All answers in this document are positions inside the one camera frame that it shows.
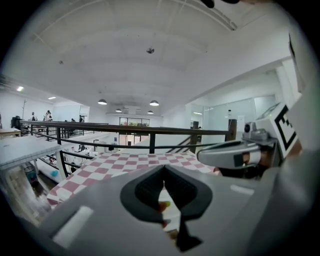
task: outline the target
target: floor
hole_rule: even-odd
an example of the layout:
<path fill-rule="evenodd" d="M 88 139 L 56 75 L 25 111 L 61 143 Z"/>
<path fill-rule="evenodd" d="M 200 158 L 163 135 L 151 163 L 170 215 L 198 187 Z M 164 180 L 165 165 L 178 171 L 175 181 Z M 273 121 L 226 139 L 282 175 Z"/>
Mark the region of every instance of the floor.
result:
<path fill-rule="evenodd" d="M 15 167 L 9 172 L 9 178 L 22 205 L 18 204 L 16 197 L 9 192 L 10 190 L 3 180 L 0 185 L 13 212 L 34 224 L 38 224 L 51 211 L 47 194 L 56 184 L 40 173 L 38 175 L 39 183 L 32 187 L 24 173 L 24 168 L 30 165 L 28 163 Z"/>

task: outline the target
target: white panel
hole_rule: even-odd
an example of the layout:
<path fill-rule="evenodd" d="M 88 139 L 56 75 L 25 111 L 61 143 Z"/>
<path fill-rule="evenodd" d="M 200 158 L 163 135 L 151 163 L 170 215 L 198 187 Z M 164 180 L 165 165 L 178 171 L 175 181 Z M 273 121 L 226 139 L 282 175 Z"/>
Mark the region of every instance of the white panel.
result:
<path fill-rule="evenodd" d="M 52 111 L 53 121 L 63 122 L 67 120 L 71 122 L 73 118 L 76 121 L 79 121 L 80 115 L 80 105 L 73 106 L 56 106 Z"/>
<path fill-rule="evenodd" d="M 53 105 L 42 101 L 33 100 L 25 97 L 24 95 L 17 95 L 14 93 L 0 91 L 0 113 L 1 122 L 4 129 L 11 127 L 11 119 L 15 116 L 22 118 L 24 106 L 24 120 L 28 120 L 34 112 L 34 115 L 38 118 L 38 121 L 42 121 L 44 115 L 48 110 L 52 111 Z"/>
<path fill-rule="evenodd" d="M 228 106 L 227 104 L 213 107 L 208 112 L 208 130 L 228 130 Z M 225 141 L 224 135 L 204 135 L 202 143 L 221 143 Z"/>
<path fill-rule="evenodd" d="M 260 117 L 268 108 L 276 104 L 274 95 L 254 98 L 255 118 Z"/>
<path fill-rule="evenodd" d="M 245 99 L 228 103 L 228 110 L 231 110 L 230 119 L 238 119 L 238 116 L 244 116 L 246 123 L 256 120 L 253 99 Z"/>

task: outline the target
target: checkered tablecloth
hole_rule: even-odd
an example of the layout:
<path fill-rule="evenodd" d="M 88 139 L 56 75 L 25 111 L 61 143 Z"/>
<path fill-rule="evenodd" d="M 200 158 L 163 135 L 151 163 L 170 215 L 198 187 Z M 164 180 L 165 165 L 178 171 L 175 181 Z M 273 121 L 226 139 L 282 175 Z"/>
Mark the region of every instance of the checkered tablecloth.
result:
<path fill-rule="evenodd" d="M 157 165 L 180 166 L 201 173 L 216 174 L 215 168 L 200 163 L 192 152 L 165 154 L 100 153 L 55 186 L 47 195 L 52 208 L 97 181 Z"/>

